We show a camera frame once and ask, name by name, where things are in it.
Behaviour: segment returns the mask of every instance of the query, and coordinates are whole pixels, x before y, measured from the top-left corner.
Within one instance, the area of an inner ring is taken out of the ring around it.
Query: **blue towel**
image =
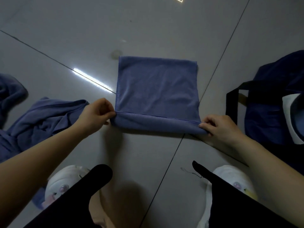
[[[115,126],[158,132],[203,134],[198,127],[197,63],[120,57]]]
[[[16,79],[3,74],[0,74],[0,88],[0,124],[3,124],[11,106],[24,98],[27,91]],[[7,131],[0,130],[0,162],[68,128],[87,104],[86,100],[62,101],[47,97],[37,101]],[[32,201],[42,209],[43,188]]]

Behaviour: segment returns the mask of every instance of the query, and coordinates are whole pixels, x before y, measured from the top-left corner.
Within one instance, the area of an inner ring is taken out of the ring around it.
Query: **forearm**
[[[0,226],[20,213],[83,138],[83,132],[71,126],[0,164]]]
[[[233,147],[268,191],[281,215],[304,227],[304,176],[247,136],[241,137]]]

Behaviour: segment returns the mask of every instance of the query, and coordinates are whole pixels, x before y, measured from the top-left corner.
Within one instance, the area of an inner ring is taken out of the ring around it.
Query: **glossy floor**
[[[29,91],[6,128],[43,96],[106,97],[114,104],[120,55],[198,61],[200,116],[223,114],[225,94],[260,65],[304,48],[303,6],[302,0],[0,0],[0,72]],[[248,169],[182,136],[104,127],[57,170],[110,165],[105,209],[118,228],[194,228],[204,211],[204,181],[180,167],[191,171],[196,160],[210,170],[227,163]],[[38,213],[29,203],[10,227]]]

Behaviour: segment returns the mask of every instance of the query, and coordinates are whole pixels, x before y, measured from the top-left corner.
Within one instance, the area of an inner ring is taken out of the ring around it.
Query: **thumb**
[[[116,112],[115,111],[110,111],[110,112],[107,112],[104,115],[101,115],[101,118],[106,121],[106,120],[108,120],[110,118],[113,118],[115,116],[116,116]]]
[[[216,127],[203,122],[203,123],[199,124],[199,128],[207,130],[208,132],[213,134],[213,131],[215,130]]]

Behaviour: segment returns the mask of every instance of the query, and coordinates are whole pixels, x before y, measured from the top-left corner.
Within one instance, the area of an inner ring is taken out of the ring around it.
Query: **hand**
[[[209,136],[215,136],[218,140],[229,146],[233,146],[245,137],[238,126],[227,115],[207,115],[203,119],[203,123],[199,124],[199,127],[207,130]]]
[[[73,127],[89,136],[97,132],[103,125],[108,125],[108,119],[116,115],[112,104],[105,98],[87,105]]]

